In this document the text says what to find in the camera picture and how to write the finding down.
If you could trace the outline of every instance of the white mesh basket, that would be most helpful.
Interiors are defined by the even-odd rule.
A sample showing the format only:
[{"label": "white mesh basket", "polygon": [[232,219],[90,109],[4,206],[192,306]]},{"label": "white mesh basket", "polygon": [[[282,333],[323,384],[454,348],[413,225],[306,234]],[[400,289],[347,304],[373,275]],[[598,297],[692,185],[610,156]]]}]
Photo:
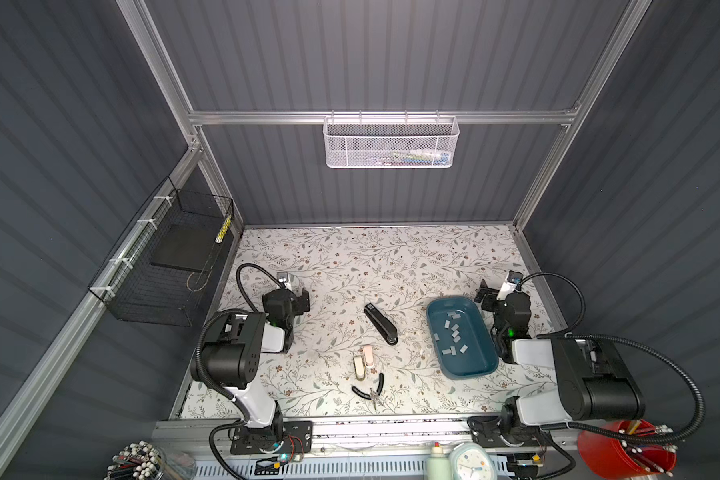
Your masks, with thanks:
[{"label": "white mesh basket", "polygon": [[453,164],[456,118],[430,123],[337,123],[322,127],[330,168],[448,168]]}]

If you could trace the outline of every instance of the floral tablecloth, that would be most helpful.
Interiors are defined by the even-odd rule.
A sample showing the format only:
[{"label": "floral tablecloth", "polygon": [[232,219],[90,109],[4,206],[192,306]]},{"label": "floral tablecloth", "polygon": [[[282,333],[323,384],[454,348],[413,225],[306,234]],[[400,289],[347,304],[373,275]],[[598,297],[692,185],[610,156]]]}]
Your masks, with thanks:
[{"label": "floral tablecloth", "polygon": [[[273,274],[297,275],[311,295],[311,312],[294,328],[287,354],[264,353],[259,378],[284,414],[294,416],[492,412],[509,396],[555,386],[554,370],[500,363],[496,372],[468,380],[445,377],[426,319],[426,306],[447,295],[470,298],[480,279],[498,287],[507,271],[527,273],[508,226],[368,227],[246,230],[232,272],[251,262]],[[274,285],[253,269],[242,280],[260,305]],[[550,331],[532,285],[530,333]],[[387,345],[362,312],[373,302],[398,328]],[[220,310],[246,308],[231,274]],[[486,324],[492,316],[483,312]],[[353,357],[373,345],[374,368],[355,379]],[[356,397],[384,372],[383,404],[374,410]],[[182,418],[236,416],[231,402],[201,383],[191,384]]]}]

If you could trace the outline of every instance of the clock face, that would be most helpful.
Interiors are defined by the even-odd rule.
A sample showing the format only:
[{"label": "clock face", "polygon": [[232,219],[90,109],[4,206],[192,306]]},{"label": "clock face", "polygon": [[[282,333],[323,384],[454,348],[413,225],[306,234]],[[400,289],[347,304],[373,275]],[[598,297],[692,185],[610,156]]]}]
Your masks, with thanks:
[{"label": "clock face", "polygon": [[477,449],[470,449],[456,458],[456,475],[460,480],[492,480],[493,469],[490,460]]}]

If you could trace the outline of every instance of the blue tray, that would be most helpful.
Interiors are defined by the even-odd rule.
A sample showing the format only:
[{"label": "blue tray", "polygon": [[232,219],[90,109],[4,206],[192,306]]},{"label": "blue tray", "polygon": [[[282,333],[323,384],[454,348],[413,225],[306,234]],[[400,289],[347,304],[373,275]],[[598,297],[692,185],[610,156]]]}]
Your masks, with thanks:
[{"label": "blue tray", "polygon": [[[451,312],[456,312],[460,318],[452,318],[449,315]],[[449,328],[444,326],[446,320],[451,322]],[[471,299],[465,296],[446,296],[433,300],[427,307],[427,321],[443,374],[449,379],[463,380],[487,375],[499,366],[494,343],[483,323],[480,310]],[[454,343],[451,336],[451,327],[454,324],[459,325],[459,343]],[[434,339],[435,333],[440,340]],[[459,351],[462,345],[468,347],[464,353]],[[451,346],[456,347],[456,355],[443,355],[443,350],[450,349]]]}]

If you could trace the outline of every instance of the glue bottle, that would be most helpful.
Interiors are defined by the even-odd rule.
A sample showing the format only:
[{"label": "glue bottle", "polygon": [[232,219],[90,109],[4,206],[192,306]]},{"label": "glue bottle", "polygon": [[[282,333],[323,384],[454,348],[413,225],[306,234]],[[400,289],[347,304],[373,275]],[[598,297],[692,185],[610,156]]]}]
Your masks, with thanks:
[{"label": "glue bottle", "polygon": [[451,461],[443,453],[443,448],[435,442],[432,447],[432,456],[427,458],[427,480],[451,480]]}]

